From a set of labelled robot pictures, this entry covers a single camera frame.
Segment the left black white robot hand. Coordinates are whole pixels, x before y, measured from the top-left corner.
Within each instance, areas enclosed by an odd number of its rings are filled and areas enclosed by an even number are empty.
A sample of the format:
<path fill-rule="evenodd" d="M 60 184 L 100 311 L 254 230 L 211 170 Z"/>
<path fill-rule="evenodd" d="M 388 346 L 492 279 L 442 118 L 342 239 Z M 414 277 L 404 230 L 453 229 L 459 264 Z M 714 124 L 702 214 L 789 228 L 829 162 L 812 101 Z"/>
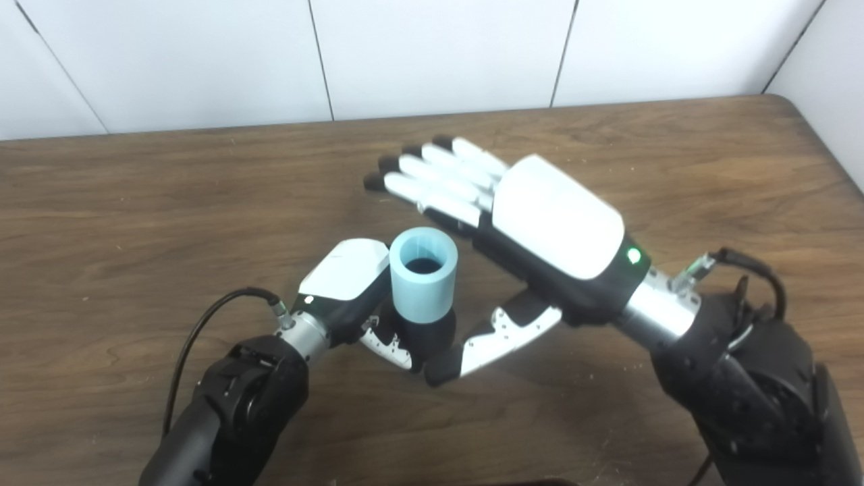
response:
<path fill-rule="evenodd" d="M 377 314 L 391 289 L 383 241 L 340 241 L 300 282 L 289 317 L 280 320 L 281 338 L 309 363 L 331 348 L 361 342 L 383 360 L 410 370 L 410 352 Z"/>

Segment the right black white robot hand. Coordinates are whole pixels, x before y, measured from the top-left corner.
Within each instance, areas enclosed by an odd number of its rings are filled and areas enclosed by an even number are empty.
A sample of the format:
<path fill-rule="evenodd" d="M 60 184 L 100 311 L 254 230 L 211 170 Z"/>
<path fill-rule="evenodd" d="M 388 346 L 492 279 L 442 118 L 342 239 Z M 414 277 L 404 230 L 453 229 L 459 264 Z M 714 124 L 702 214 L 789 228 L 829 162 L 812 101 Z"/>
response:
<path fill-rule="evenodd" d="M 365 190 L 414 205 L 526 284 L 462 344 L 424 367 L 432 387 L 524 348 L 561 322 L 619 317 L 650 262 L 617 210 L 536 154 L 513 164 L 463 136 L 379 158 Z"/>

